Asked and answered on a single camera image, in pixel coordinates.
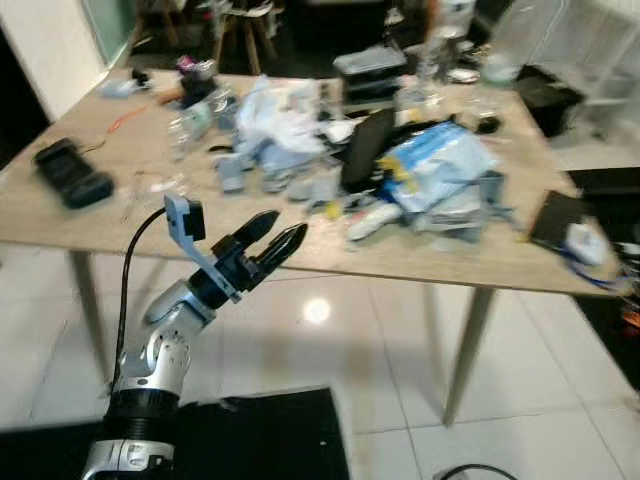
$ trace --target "floor tile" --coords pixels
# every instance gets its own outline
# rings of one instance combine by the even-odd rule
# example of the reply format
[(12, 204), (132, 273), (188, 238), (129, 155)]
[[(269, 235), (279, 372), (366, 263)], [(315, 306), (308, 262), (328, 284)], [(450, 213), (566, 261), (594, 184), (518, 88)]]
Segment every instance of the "floor tile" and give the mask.
[(2, 304), (0, 428), (26, 424), (70, 308), (69, 299)]
[(627, 400), (588, 409), (626, 479), (640, 478), (640, 403)]
[(74, 293), (64, 250), (3, 245), (0, 263), (0, 300), (53, 298)]
[(571, 297), (516, 294), (580, 398), (588, 404), (635, 394)]
[[(127, 322), (128, 344), (135, 342), (137, 325), (154, 293), (134, 294)], [(109, 365), (115, 358), (115, 337), (120, 306), (119, 295), (104, 295), (101, 306), (107, 336)], [(214, 324), (201, 332), (192, 345), (192, 361), (185, 378), (182, 403), (213, 401), (219, 398), (221, 325)], [(108, 406), (105, 386), (93, 360), (92, 344), (79, 305), (64, 329), (53, 354), (48, 375), (39, 390), (32, 423), (68, 423), (101, 417)]]
[[(123, 255), (95, 255), (97, 289), (103, 294), (120, 294)], [(163, 291), (177, 280), (190, 277), (194, 262), (154, 257), (134, 257), (129, 269), (129, 291)]]
[[(471, 290), (434, 286), (435, 310), (427, 307), (421, 284), (375, 279), (371, 291), (409, 425), (439, 424)], [(499, 292), (458, 419), (532, 415), (578, 405), (514, 293)]]
[(330, 385), (348, 432), (405, 428), (367, 285), (270, 282), (223, 307), (223, 394)]
[(353, 480), (419, 480), (407, 430), (355, 435), (346, 439)]
[[(582, 409), (459, 424), (451, 429), (419, 428), (411, 434), (424, 480), (466, 463), (494, 465), (526, 480), (623, 480)], [(497, 477), (474, 472), (471, 478)]]

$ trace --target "table top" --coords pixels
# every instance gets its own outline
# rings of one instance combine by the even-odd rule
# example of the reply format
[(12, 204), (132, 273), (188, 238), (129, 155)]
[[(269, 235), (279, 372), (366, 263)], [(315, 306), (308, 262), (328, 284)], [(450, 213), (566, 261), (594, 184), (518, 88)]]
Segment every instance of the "table top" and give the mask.
[[(119, 71), (113, 75), (126, 73)], [(171, 87), (178, 77), (175, 72), (155, 71), (153, 78), (159, 87)], [(226, 80), (239, 93), (246, 93), (255, 78), (227, 76)], [(454, 95), (464, 88), (468, 87), (454, 90)], [(576, 192), (568, 177), (556, 171), (552, 152), (519, 98), (512, 92), (496, 94), (502, 96), (505, 126), (498, 141), (483, 141), (501, 158), (497, 169), (508, 176), (505, 204), (515, 207), (515, 217), (526, 225), (535, 217), (546, 190), (573, 195)], [(141, 107), (146, 110), (127, 119), (117, 132), (108, 135), (104, 147), (86, 154), (96, 169), (114, 176), (115, 195), (80, 211), (65, 209), (36, 175), (32, 163), (35, 153), (62, 137), (71, 137), (85, 147), (97, 144), (116, 119)], [(519, 241), (518, 234), (505, 223), (488, 225), (481, 244), (471, 249), (438, 251), (429, 236), (417, 236), (395, 225), (384, 227), (361, 242), (359, 248), (350, 249), (345, 241), (346, 217), (337, 221), (329, 220), (322, 213), (305, 217), (301, 205), (287, 202), (283, 195), (262, 193), (257, 171), (249, 175), (244, 194), (223, 195), (207, 150), (214, 144), (228, 144), (228, 139), (215, 130), (209, 132), (185, 160), (173, 162), (166, 131), (176, 116), (176, 111), (156, 105), (149, 93), (128, 99), (105, 99), (95, 91), (89, 93), (0, 174), (0, 241), (121, 254), (138, 226), (163, 205), (162, 190), (177, 182), (178, 191), (203, 204), (207, 239), (198, 244), (202, 249), (208, 249), (222, 235), (235, 231), (254, 214), (276, 209), (281, 215), (274, 232), (298, 222), (309, 223), (307, 238), (287, 261), (286, 268), (519, 290), (604, 294), (570, 273), (558, 256)], [(268, 238), (252, 248), (260, 251), (267, 241)], [(136, 253), (184, 257), (162, 221), (145, 233)]]

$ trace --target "white wall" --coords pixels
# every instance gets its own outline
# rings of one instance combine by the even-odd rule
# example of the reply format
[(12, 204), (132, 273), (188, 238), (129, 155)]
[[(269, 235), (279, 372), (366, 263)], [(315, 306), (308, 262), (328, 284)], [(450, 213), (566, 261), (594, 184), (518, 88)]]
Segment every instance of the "white wall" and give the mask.
[(80, 0), (0, 0), (0, 21), (51, 120), (103, 78)]

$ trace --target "robotic arm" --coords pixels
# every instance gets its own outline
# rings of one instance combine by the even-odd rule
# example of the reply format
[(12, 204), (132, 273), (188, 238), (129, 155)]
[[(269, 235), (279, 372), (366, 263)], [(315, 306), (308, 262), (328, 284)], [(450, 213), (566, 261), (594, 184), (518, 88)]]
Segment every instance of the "robotic arm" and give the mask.
[(267, 211), (223, 237), (206, 257), (194, 245), (205, 237), (202, 206), (170, 194), (165, 208), (171, 237), (200, 270), (153, 302), (144, 317), (142, 341), (120, 357), (120, 374), (83, 480), (171, 477), (173, 423), (191, 342), (228, 299), (240, 301), (241, 292), (253, 290), (289, 258), (307, 232), (306, 224), (288, 228), (260, 255), (246, 257), (245, 250), (278, 218), (278, 212)]

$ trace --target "wooden table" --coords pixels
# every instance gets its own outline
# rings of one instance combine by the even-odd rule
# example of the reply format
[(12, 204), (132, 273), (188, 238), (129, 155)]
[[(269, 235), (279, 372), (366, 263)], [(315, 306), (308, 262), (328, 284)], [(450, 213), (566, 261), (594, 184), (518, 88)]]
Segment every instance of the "wooden table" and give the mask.
[[(177, 80), (173, 72), (153, 72), (153, 78), (160, 87), (173, 86)], [(227, 80), (239, 93), (245, 93), (255, 79), (227, 77)], [(498, 169), (508, 176), (505, 203), (515, 207), (516, 218), (527, 224), (535, 216), (546, 190), (569, 194), (575, 191), (570, 181), (556, 171), (546, 141), (517, 96), (511, 92), (499, 95), (502, 95), (505, 127), (497, 141), (487, 145), (500, 156), (502, 163)], [(128, 119), (116, 133), (108, 135), (103, 148), (87, 154), (96, 168), (114, 175), (115, 196), (82, 211), (62, 207), (36, 176), (32, 165), (34, 154), (66, 136), (83, 145), (98, 143), (117, 118), (141, 107), (147, 107), (146, 111)], [(385, 227), (355, 251), (348, 249), (344, 218), (330, 221), (321, 214), (306, 218), (301, 206), (288, 203), (282, 195), (263, 194), (257, 172), (249, 177), (244, 195), (224, 196), (206, 152), (212, 144), (228, 142), (215, 131), (183, 162), (173, 162), (166, 130), (175, 116), (175, 111), (157, 106), (150, 94), (141, 93), (122, 100), (103, 99), (89, 93), (23, 151), (0, 178), (0, 241), (69, 251), (97, 360), (105, 376), (110, 368), (106, 364), (91, 254), (124, 253), (136, 228), (162, 205), (162, 192), (150, 190), (161, 190), (181, 177), (184, 177), (182, 187), (187, 184), (185, 193), (204, 205), (207, 240), (203, 248), (234, 231), (253, 214), (277, 209), (281, 215), (274, 231), (300, 221), (307, 221), (310, 226), (306, 240), (287, 261), (286, 268), (474, 287), (447, 400), (444, 418), (447, 425), (453, 421), (460, 403), (496, 289), (603, 294), (570, 273), (559, 257), (518, 241), (518, 235), (504, 223), (491, 224), (483, 234), (482, 243), (464, 253), (438, 252), (425, 237), (397, 226)], [(137, 254), (182, 258), (182, 252), (167, 234), (166, 225), (156, 223), (138, 244)], [(265, 246), (265, 242), (259, 243), (256, 251)]]

